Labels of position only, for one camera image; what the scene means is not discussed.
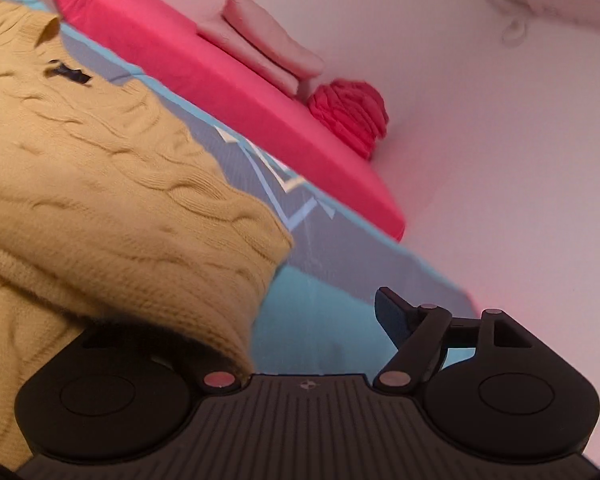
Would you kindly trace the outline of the red ruffled cushion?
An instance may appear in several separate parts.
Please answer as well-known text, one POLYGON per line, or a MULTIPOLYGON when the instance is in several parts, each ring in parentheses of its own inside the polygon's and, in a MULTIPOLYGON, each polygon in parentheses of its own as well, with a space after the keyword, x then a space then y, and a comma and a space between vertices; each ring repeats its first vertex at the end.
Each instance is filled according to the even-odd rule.
POLYGON ((385 101, 365 81, 321 84, 306 104, 315 119, 364 160, 372 159, 377 143, 388 133, 385 101))

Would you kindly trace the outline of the pink bed sheet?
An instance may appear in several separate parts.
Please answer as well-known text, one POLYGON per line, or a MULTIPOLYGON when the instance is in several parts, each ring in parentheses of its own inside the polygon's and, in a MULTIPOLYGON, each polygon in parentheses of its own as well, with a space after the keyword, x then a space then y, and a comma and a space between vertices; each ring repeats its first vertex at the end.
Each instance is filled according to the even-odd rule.
POLYGON ((395 240, 404 214, 369 162, 299 101, 198 36, 161 0, 55 0, 71 26, 289 166, 395 240))

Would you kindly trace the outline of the lower pale pink pillow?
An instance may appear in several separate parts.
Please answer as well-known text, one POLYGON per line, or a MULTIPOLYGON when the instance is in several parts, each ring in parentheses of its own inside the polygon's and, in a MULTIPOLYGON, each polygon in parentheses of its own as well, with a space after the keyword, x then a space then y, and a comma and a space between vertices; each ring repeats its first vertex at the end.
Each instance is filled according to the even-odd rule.
POLYGON ((198 23, 197 34, 241 62, 253 73, 285 93, 286 96, 291 98, 297 96, 300 81, 293 74, 276 65, 256 47, 253 47, 224 18, 215 15, 208 21, 198 23))

